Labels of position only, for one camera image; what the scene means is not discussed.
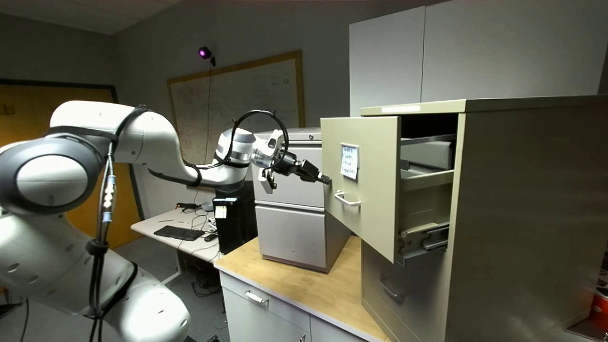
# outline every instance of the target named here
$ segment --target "ceiling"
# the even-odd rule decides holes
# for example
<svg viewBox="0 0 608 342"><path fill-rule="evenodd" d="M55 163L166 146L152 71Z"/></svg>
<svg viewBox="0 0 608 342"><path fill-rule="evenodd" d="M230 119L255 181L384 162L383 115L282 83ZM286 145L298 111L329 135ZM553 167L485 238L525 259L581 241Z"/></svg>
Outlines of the ceiling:
<svg viewBox="0 0 608 342"><path fill-rule="evenodd" d="M113 35L182 0L0 0L0 13Z"/></svg>

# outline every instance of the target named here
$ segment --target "whiteboard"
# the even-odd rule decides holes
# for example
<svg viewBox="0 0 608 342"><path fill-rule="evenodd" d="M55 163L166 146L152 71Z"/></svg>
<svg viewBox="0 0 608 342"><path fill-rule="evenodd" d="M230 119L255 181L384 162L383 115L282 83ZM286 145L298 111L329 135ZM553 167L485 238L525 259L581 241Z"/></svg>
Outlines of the whiteboard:
<svg viewBox="0 0 608 342"><path fill-rule="evenodd" d="M301 53L295 51L169 80L182 157L211 163L220 134L253 109L275 111L288 128L304 127L301 65ZM254 133L279 129L262 114L239 128Z"/></svg>

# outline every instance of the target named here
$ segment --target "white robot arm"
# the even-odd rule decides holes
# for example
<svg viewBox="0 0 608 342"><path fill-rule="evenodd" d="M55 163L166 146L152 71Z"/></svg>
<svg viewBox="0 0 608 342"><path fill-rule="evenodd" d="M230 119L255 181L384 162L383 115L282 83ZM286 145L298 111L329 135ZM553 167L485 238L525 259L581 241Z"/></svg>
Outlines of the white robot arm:
<svg viewBox="0 0 608 342"><path fill-rule="evenodd" d="M189 164L166 118L151 111L129 117L133 111L113 103L66 102L53 113L47 136L0 148L0 284L73 315L94 314L90 238L64 213L91 195L110 141L116 162L147 166L156 177L192 186L239 189L250 162L305 181L330 182L283 151L279 131L264 141L239 128L228 130L219 137L213 164ZM274 184L271 172L268 181ZM111 250L102 275L103 319L125 341L184 341L190 315L167 287Z"/></svg>

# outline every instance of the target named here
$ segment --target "desk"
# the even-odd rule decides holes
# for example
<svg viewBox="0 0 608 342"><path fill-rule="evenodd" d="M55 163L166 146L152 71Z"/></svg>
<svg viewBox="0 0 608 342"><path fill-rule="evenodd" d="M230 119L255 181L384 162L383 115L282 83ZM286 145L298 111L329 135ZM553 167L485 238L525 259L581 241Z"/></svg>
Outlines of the desk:
<svg viewBox="0 0 608 342"><path fill-rule="evenodd" d="M258 239L217 260L214 266L365 341L389 340L361 305L358 237L348 239L328 274L262 259Z"/></svg>
<svg viewBox="0 0 608 342"><path fill-rule="evenodd" d="M201 236L200 238L194 241L184 241L174 239L172 237L154 235L155 231L167 225L180 228L191 228L192 226L194 226L194 229L203 229L205 231L208 230L209 226L206 224L206 219L204 216L201 216L201 214L205 212L203 210L198 210L196 212L197 214L191 210L182 212L182 209L175 209L173 211L154 216L147 220L137 222L131 226L131 229L136 232L139 232L145 236L151 237L154 240L160 241L173 248L176 248L176 260L178 265L178 271L174 275L165 279L162 282L163 284L170 282L175 277L181 274L181 267L179 265L180 251L188 253L207 262L213 262L214 260L217 260L222 256L222 254L219 252L218 239L215 239L211 242L206 242L203 236ZM207 218L213 217L213 213L206 214Z"/></svg>

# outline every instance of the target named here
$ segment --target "open drawer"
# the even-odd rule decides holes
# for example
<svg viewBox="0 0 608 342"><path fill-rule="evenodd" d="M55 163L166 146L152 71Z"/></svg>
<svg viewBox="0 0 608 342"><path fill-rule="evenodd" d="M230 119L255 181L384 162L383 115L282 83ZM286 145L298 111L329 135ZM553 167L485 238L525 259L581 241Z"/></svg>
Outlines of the open drawer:
<svg viewBox="0 0 608 342"><path fill-rule="evenodd" d="M421 166L403 159L402 150L437 141L453 145L456 125L453 134L442 128L442 134L414 138L404 137L412 128L401 125L400 116L321 119L323 173L332 179L324 189L326 212L393 263L447 245L454 177L446 170L452 162ZM428 121L421 127L432 133ZM345 153L356 161L356 172L343 169Z"/></svg>

